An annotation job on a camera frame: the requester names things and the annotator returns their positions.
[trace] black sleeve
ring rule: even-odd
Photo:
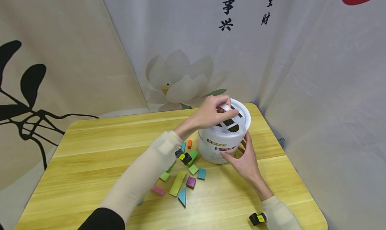
[[[125,222],[113,210],[97,208],[78,230],[125,230]]]

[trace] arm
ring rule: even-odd
[[[183,141],[197,129],[210,128],[239,113],[237,110],[218,113],[216,107],[224,102],[229,105],[231,103],[230,98],[226,95],[209,96],[200,108],[181,125],[173,131],[164,132],[126,169],[99,209],[111,210],[119,215],[123,220],[121,225],[124,227],[138,202],[153,187],[160,175],[167,171],[176,160],[175,151],[181,147]]]
[[[249,181],[255,189],[262,202],[263,212],[267,217],[267,227],[269,230],[301,229],[295,215],[287,205],[280,202],[272,193],[261,176],[250,134],[247,133],[244,139],[242,144],[245,149],[239,147],[239,150],[243,152],[242,157],[236,159],[225,152],[221,152],[221,156],[223,156],[242,177]]]

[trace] fabric backdrop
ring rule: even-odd
[[[149,112],[102,0],[0,0],[0,79],[5,230],[72,122]]]
[[[139,88],[102,0],[0,0],[0,45],[22,43],[6,44],[18,49],[1,89],[33,104],[0,122],[7,123],[0,125],[0,205],[18,206],[1,211],[0,221],[13,228],[43,172],[40,147],[23,140],[19,126],[57,144],[77,119],[145,113],[146,104],[150,111],[190,108],[227,93],[254,101],[285,138],[330,229],[383,229],[385,1],[104,0]],[[35,80],[23,83],[36,64]],[[34,103],[23,88],[36,85]],[[16,103],[0,96],[2,105]],[[8,123],[40,109],[54,115],[47,118],[59,132],[45,120],[48,128],[28,128],[32,117]],[[55,119],[69,113],[89,116]],[[32,136],[49,159],[55,146]]]
[[[386,0],[269,1],[104,0],[150,111],[254,101],[330,229],[383,229]]]

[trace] black plant branch print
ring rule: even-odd
[[[98,117],[85,115],[85,114],[77,114],[77,113],[69,113],[64,116],[57,116],[43,109],[40,109],[37,111],[34,110],[33,107],[35,105],[36,98],[38,97],[38,89],[41,82],[43,81],[44,75],[46,74],[46,66],[44,64],[32,65],[25,71],[25,73],[23,74],[20,80],[20,89],[28,105],[25,105],[18,99],[14,98],[12,95],[8,94],[5,90],[3,90],[2,81],[3,81],[3,71],[5,68],[5,65],[8,63],[10,58],[16,53],[16,51],[20,49],[21,45],[22,43],[20,41],[15,40],[12,42],[8,42],[0,47],[0,93],[7,96],[14,102],[13,104],[0,105],[0,126],[5,124],[14,124],[17,126],[18,134],[21,139],[25,141],[28,141],[28,140],[34,141],[40,149],[40,152],[43,158],[44,169],[46,169],[47,168],[46,154],[43,148],[43,144],[41,144],[40,141],[44,140],[54,146],[58,146],[58,145],[53,143],[52,141],[49,141],[44,136],[36,133],[35,132],[36,128],[43,127],[63,135],[64,131],[58,129],[53,123],[51,123],[49,118],[64,119],[68,116],[88,116],[88,117],[98,119]],[[29,115],[22,121],[16,121],[12,119],[16,116],[20,116],[25,113],[29,113]],[[38,120],[35,123],[28,123],[27,121],[33,117],[37,117]],[[50,127],[41,125],[41,123],[44,123],[44,122],[48,123]],[[25,128],[26,124],[32,124],[33,125],[32,129],[26,129]]]

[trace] pink block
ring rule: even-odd
[[[186,186],[194,189],[195,185],[196,185],[196,179],[194,177],[189,176],[188,181],[186,181]]]
[[[162,197],[165,195],[165,191],[157,186],[153,186],[151,190]]]

